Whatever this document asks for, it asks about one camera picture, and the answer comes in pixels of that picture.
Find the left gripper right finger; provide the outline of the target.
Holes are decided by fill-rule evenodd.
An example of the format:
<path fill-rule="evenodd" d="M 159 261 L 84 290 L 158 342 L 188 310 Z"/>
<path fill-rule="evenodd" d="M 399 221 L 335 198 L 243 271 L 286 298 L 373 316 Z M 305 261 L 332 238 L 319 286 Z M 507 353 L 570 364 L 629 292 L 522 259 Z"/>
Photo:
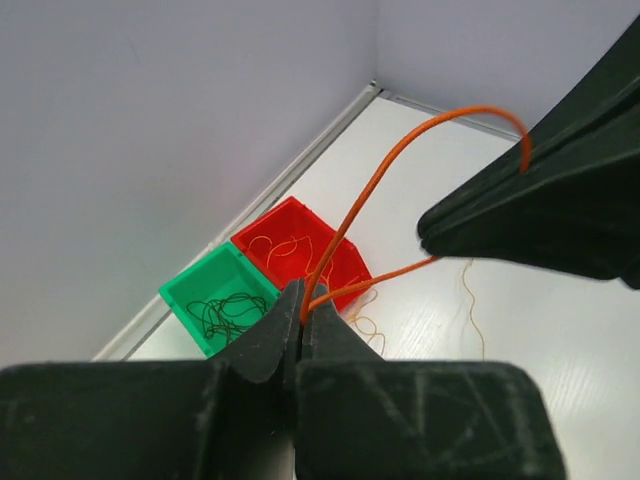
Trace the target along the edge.
<path fill-rule="evenodd" d="M 564 479 L 534 380 L 505 362 L 392 361 L 325 303 L 295 379 L 300 479 Z"/>

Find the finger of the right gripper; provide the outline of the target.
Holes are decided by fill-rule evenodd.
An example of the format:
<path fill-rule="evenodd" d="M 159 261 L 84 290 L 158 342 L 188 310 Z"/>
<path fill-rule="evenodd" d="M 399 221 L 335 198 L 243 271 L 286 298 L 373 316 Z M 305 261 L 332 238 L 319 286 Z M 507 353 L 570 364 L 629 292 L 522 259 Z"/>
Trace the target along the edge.
<path fill-rule="evenodd" d="M 639 26 L 531 130 L 425 212 L 422 248 L 639 285 Z"/>

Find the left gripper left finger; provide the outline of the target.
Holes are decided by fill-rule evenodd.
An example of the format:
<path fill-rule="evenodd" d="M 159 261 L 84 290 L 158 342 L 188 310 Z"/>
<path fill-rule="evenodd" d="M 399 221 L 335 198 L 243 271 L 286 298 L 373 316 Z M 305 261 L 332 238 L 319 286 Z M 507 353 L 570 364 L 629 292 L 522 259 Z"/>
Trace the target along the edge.
<path fill-rule="evenodd" d="M 204 360 L 23 364 L 1 372 L 5 479 L 290 479 L 305 285 Z"/>

